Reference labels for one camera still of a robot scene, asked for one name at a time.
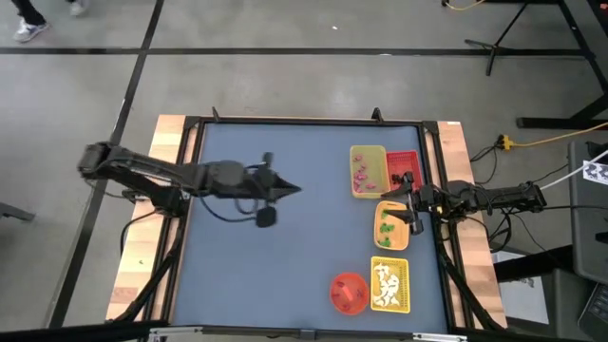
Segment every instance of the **sneaker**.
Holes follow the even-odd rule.
[[[26,43],[32,40],[38,33],[48,29],[48,23],[42,25],[30,25],[24,19],[19,23],[19,29],[12,36],[12,39],[19,43]]]
[[[76,0],[69,4],[69,14],[72,16],[82,15],[86,9],[88,9],[88,0]]]

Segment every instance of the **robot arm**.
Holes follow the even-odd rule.
[[[116,181],[150,198],[157,210],[173,218],[185,214],[185,194],[264,200],[266,205],[257,211],[256,222],[267,227],[276,221],[272,204],[301,190],[273,171],[271,163],[272,154],[265,153],[261,164],[247,167],[237,161],[176,165],[116,144],[97,142],[86,147],[78,171],[87,180]],[[167,184],[160,185],[149,178],[167,181]]]
[[[422,222],[418,219],[419,212],[434,213],[440,219],[459,221],[481,210],[487,211],[489,215],[494,209],[504,208],[538,213],[547,204],[539,186],[532,182],[484,189],[464,180],[453,180],[447,183],[445,190],[435,185],[423,185],[413,191],[413,175],[410,172],[404,175],[402,181],[398,189],[383,194],[382,197],[407,198],[407,210],[388,210],[387,214],[408,223],[413,235],[423,232]]]

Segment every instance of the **red bowl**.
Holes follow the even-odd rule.
[[[330,301],[342,314],[360,314],[368,306],[370,289],[361,275],[343,273],[332,281]]]

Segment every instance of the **blue table surface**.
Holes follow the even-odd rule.
[[[201,162],[254,164],[274,152],[273,169],[303,190],[280,200],[277,224],[226,223],[196,202],[184,242],[172,324],[375,332],[445,333],[447,323],[429,215],[405,251],[373,243],[377,199],[352,196],[352,145],[415,150],[412,126],[363,127],[210,123]],[[206,199],[227,218],[241,218],[230,199]],[[243,207],[251,206],[243,201]],[[409,261],[409,314],[339,313],[330,302],[334,277],[356,272],[370,284],[372,256]]]

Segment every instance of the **yellow tray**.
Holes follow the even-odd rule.
[[[373,268],[380,264],[389,266],[389,273],[399,278],[399,289],[394,296],[399,301],[398,305],[389,304],[383,307],[374,303],[374,297],[381,295],[381,291],[379,275]],[[394,257],[372,256],[370,285],[370,306],[372,310],[409,314],[409,266],[407,260]]]

